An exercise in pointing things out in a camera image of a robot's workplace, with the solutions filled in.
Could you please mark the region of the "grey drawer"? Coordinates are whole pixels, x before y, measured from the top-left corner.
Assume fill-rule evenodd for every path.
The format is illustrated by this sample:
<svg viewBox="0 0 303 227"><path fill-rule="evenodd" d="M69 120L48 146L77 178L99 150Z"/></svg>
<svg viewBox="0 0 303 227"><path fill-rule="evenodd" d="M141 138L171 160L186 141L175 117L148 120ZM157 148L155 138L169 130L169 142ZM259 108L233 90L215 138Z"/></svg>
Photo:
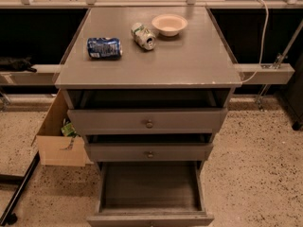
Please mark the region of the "grey drawer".
<svg viewBox="0 0 303 227"><path fill-rule="evenodd" d="M69 110L80 135L218 132L227 109Z"/></svg>
<svg viewBox="0 0 303 227"><path fill-rule="evenodd" d="M102 163L92 227L207 227L200 172L194 162Z"/></svg>
<svg viewBox="0 0 303 227"><path fill-rule="evenodd" d="M199 161L213 149L212 143L87 144L93 162Z"/></svg>

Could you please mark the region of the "white paper bowl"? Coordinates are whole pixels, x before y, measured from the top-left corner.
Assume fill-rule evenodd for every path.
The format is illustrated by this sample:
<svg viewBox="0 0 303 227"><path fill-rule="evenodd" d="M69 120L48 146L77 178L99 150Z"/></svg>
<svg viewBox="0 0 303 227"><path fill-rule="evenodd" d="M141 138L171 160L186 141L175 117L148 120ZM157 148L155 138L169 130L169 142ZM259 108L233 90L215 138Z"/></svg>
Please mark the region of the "white paper bowl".
<svg viewBox="0 0 303 227"><path fill-rule="evenodd" d="M173 37L187 27L187 20L176 14L161 14L153 18L151 24L161 35Z"/></svg>

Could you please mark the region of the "grey horizontal rail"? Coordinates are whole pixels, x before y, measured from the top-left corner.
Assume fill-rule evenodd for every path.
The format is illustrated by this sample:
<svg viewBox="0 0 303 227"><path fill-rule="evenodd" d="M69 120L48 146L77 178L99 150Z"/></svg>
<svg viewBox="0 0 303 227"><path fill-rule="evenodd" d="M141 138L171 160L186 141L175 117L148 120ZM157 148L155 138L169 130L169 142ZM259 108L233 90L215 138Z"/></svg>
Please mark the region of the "grey horizontal rail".
<svg viewBox="0 0 303 227"><path fill-rule="evenodd" d="M36 73L23 72L0 72L1 86L53 86L59 75L62 64L37 64L34 65ZM241 80L246 84L287 84L294 73L289 63L280 66L257 63L235 63L234 68L239 73Z"/></svg>

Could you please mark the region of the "grey middle drawer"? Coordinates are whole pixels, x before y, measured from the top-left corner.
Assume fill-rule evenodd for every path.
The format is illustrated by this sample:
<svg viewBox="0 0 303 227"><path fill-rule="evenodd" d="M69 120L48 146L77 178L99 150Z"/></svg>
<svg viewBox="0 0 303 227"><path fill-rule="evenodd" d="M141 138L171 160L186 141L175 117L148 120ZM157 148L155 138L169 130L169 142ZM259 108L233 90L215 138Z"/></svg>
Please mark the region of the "grey middle drawer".
<svg viewBox="0 0 303 227"><path fill-rule="evenodd" d="M213 149L212 143L87 144L93 162L199 161Z"/></svg>

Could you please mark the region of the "black cart with wheel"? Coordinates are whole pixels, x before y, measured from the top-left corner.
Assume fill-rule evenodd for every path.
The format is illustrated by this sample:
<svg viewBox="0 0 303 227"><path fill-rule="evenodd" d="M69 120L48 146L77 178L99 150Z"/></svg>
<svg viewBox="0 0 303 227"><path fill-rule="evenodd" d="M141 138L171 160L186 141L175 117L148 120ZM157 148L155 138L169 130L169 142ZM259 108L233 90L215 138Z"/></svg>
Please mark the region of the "black cart with wheel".
<svg viewBox="0 0 303 227"><path fill-rule="evenodd" d="M303 127L303 53L296 61L294 74L285 91L285 98L295 118L292 128L298 131Z"/></svg>

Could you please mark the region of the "blue soda can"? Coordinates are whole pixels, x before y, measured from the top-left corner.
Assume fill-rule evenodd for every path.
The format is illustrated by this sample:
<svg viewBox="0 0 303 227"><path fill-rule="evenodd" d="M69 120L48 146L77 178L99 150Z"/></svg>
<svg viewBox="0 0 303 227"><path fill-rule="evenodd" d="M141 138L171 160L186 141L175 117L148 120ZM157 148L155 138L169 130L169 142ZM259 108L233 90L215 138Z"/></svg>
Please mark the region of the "blue soda can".
<svg viewBox="0 0 303 227"><path fill-rule="evenodd" d="M119 59L122 45L119 38L88 38L87 52L92 59Z"/></svg>

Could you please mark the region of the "grey top drawer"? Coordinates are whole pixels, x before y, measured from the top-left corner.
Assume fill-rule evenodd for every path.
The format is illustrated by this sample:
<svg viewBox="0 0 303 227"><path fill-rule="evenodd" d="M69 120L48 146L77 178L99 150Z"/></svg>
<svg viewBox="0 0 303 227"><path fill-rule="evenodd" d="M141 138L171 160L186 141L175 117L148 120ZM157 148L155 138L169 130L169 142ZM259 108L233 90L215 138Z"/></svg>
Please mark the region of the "grey top drawer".
<svg viewBox="0 0 303 227"><path fill-rule="evenodd" d="M80 135L218 132L227 109L69 110Z"/></svg>

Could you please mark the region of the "grey bottom drawer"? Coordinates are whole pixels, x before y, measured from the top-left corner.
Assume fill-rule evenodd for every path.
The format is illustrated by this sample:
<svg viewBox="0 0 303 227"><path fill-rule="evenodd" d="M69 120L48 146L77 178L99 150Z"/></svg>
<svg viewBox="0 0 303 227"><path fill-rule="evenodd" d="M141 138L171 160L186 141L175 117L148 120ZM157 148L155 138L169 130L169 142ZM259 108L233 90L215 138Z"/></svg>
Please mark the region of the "grey bottom drawer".
<svg viewBox="0 0 303 227"><path fill-rule="evenodd" d="M200 172L194 162L102 163L92 227L207 227Z"/></svg>

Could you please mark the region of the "black object on rail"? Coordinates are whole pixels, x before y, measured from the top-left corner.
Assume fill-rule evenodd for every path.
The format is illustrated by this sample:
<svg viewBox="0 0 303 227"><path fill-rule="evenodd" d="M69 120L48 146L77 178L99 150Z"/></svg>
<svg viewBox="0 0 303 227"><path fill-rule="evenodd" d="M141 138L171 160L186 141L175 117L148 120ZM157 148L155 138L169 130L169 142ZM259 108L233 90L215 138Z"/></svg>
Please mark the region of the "black object on rail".
<svg viewBox="0 0 303 227"><path fill-rule="evenodd" d="M28 71L36 73L37 70L33 68L31 57L27 58L12 58L12 57L0 57L0 69L2 71Z"/></svg>

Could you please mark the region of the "grey wooden drawer cabinet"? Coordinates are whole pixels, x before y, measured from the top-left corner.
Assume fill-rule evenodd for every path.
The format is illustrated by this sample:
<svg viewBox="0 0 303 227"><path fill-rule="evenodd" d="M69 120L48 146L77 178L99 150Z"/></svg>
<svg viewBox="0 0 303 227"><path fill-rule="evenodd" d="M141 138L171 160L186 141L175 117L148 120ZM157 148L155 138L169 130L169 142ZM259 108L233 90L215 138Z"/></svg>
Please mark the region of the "grey wooden drawer cabinet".
<svg viewBox="0 0 303 227"><path fill-rule="evenodd" d="M187 28L157 37L145 51L134 41L133 24L149 25L176 14ZM88 38L119 38L119 59L92 59ZM220 35L203 7L108 7L89 9L56 80L69 110L227 109L241 84ZM212 143L214 133L80 135L87 144Z"/></svg>

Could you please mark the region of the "cardboard box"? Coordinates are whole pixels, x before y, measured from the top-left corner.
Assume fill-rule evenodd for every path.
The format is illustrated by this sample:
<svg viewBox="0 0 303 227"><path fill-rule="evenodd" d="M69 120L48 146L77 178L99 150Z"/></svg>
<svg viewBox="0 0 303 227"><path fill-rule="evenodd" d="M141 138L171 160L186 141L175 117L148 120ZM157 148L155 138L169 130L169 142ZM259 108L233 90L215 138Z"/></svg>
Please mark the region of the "cardboard box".
<svg viewBox="0 0 303 227"><path fill-rule="evenodd" d="M43 166L86 165L87 154L82 138L62 134L67 110L68 106L63 94L59 91L36 134L36 143Z"/></svg>

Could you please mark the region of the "green and silver soda can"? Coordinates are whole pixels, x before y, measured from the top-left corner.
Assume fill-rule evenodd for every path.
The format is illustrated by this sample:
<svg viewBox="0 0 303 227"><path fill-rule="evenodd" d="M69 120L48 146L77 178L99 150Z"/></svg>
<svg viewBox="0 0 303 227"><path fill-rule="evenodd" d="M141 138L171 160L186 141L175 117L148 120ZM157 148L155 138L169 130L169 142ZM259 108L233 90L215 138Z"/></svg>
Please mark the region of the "green and silver soda can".
<svg viewBox="0 0 303 227"><path fill-rule="evenodd" d="M148 51L155 48L155 35L142 23L133 24L131 34L141 48Z"/></svg>

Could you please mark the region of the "black floor stand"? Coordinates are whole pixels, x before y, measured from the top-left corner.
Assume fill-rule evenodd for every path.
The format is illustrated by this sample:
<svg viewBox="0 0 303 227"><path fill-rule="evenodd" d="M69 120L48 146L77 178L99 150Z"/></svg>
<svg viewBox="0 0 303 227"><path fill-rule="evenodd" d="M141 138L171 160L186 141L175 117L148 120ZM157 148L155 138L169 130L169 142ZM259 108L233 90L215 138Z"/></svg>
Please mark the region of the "black floor stand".
<svg viewBox="0 0 303 227"><path fill-rule="evenodd" d="M14 224L18 218L14 213L14 208L16 207L18 201L20 200L23 192L26 189L26 186L34 173L36 166L40 162L39 153L36 153L33 157L29 167L27 168L26 173L23 176L0 174L0 184L1 185L13 185L15 186L15 191L12 194L12 197L9 200L9 203L4 210L0 218L0 227L6 225Z"/></svg>

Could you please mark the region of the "metal diagonal strut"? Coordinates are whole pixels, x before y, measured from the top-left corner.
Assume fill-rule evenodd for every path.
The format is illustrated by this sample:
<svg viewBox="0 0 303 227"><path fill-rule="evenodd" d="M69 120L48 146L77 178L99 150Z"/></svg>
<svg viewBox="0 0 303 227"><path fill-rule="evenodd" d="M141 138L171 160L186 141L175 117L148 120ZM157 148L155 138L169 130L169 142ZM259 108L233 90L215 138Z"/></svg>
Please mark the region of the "metal diagonal strut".
<svg viewBox="0 0 303 227"><path fill-rule="evenodd" d="M283 61L287 58L288 52L291 49L292 45L294 44L297 36L299 35L300 31L303 29L303 19L299 23L297 29L295 30L291 40L288 42L287 46L285 47L282 54L278 53L276 56L275 61L272 64L265 64L262 65L262 69L278 69L280 65L283 63ZM262 100L264 96L267 94L268 90L270 89L270 84L263 84L260 91L258 92L258 95L255 98L255 103L258 106L258 109L260 111L264 111L264 108L262 106Z"/></svg>

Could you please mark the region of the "green packet in box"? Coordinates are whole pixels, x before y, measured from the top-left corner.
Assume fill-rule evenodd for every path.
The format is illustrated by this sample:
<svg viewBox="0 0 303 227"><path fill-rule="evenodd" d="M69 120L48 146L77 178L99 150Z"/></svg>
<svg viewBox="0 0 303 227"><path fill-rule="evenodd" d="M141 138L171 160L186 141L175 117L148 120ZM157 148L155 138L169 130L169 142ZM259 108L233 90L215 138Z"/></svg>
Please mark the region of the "green packet in box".
<svg viewBox="0 0 303 227"><path fill-rule="evenodd" d="M66 136L66 137L74 137L77 135L73 124L69 120L63 121L63 126L61 128L61 132L62 132L62 135Z"/></svg>

